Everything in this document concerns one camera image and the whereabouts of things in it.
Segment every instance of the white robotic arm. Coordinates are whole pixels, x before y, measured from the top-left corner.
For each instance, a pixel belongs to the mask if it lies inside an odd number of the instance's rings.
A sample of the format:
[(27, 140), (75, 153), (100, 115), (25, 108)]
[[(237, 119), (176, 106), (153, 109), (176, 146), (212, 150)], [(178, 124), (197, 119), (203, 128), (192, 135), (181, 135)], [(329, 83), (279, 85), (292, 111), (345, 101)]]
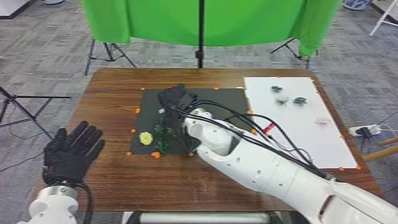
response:
[[(201, 108), (192, 114), (213, 119)], [(263, 141), (228, 122), (215, 121)], [(398, 223), (396, 207), (370, 192), (334, 178), (317, 176), (295, 162), (242, 140), (215, 124), (187, 118), (183, 125), (189, 135), (201, 140), (197, 154), (203, 160), (251, 190), (286, 202), (313, 224)], [(231, 145), (233, 138), (240, 141), (237, 146)]]
[(29, 207), (30, 221), (18, 224), (77, 224), (78, 192), (68, 186), (46, 187)]

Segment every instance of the white board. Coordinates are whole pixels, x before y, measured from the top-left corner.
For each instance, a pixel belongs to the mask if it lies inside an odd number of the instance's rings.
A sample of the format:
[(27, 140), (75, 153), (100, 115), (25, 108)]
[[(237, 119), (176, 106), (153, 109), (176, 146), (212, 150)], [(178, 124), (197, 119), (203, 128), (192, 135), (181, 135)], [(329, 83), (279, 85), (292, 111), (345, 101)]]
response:
[[(283, 87), (281, 93), (272, 92), (272, 86)], [(350, 148), (311, 78), (247, 77), (245, 88), (253, 113), (265, 115), (277, 122), (297, 147), (309, 152), (318, 168), (356, 168)], [(290, 98), (285, 104), (276, 100), (279, 94)], [(308, 99), (308, 104), (302, 106), (293, 103), (297, 97)], [(325, 120), (327, 123), (320, 124), (317, 119)], [(263, 128), (270, 124), (261, 118), (254, 118), (254, 121)], [(283, 146), (292, 149), (277, 128), (272, 129), (270, 134)]]

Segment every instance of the floor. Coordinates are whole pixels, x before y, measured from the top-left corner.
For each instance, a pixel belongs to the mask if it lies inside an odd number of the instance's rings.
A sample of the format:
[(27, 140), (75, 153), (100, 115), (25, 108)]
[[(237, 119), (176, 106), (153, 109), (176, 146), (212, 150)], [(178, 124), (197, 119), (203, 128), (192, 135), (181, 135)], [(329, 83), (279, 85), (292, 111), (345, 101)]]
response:
[[(398, 28), (382, 25), (370, 37), (379, 17), (372, 8), (363, 12), (340, 9), (320, 55), (311, 63), (347, 127), (377, 123), (398, 111)], [(54, 100), (43, 112), (39, 122), (52, 132), (68, 124), (91, 80), (91, 76), (84, 76), (89, 42), (91, 30), (78, 0), (68, 0), (61, 6), (45, 6), (36, 1), (16, 19), (0, 20), (0, 86), (13, 94), (73, 97), (71, 100)], [(277, 46), (279, 43), (206, 48), (205, 65), (222, 68), (304, 68), (286, 49), (269, 54)], [(194, 47), (133, 39), (123, 49), (139, 67), (196, 67)], [(112, 64), (94, 62), (91, 72), (102, 66), (128, 67), (128, 62), (123, 59)], [(36, 110), (43, 101), (22, 102)], [(9, 108), (6, 120), (18, 117), (18, 111)], [(398, 129), (398, 116), (386, 124)], [(41, 152), (48, 139), (43, 135), (34, 136), (38, 133), (29, 123), (0, 129), (0, 170)], [(386, 131), (373, 142), (393, 135)], [(23, 140), (16, 136), (34, 137)], [(375, 144), (366, 142), (363, 153), (377, 150)], [(39, 156), (0, 172), (0, 224), (29, 218), (27, 206), (41, 178), (41, 163)], [(396, 164), (398, 154), (372, 161), (368, 166), (386, 199), (398, 206)], [(116, 216), (110, 214), (105, 219), (116, 220)]]

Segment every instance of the black glove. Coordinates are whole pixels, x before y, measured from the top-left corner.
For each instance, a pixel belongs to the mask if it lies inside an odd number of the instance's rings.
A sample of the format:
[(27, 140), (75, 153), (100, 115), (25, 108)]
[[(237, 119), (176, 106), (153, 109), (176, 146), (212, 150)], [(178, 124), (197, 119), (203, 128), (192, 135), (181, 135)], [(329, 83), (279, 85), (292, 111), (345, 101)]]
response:
[(84, 176), (102, 153), (105, 140), (100, 140), (103, 131), (84, 121), (68, 135), (59, 129), (54, 141), (45, 148), (43, 178), (48, 185), (68, 182), (84, 183)]

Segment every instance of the green backdrop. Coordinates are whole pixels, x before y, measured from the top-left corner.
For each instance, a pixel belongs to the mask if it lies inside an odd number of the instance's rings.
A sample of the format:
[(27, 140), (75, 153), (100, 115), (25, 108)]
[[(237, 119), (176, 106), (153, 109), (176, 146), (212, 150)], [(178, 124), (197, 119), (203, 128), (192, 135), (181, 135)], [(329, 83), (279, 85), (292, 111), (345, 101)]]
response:
[[(199, 0), (82, 0), (94, 39), (130, 37), (197, 46)], [(311, 56), (322, 43), (338, 0), (206, 0), (205, 45), (301, 40)]]

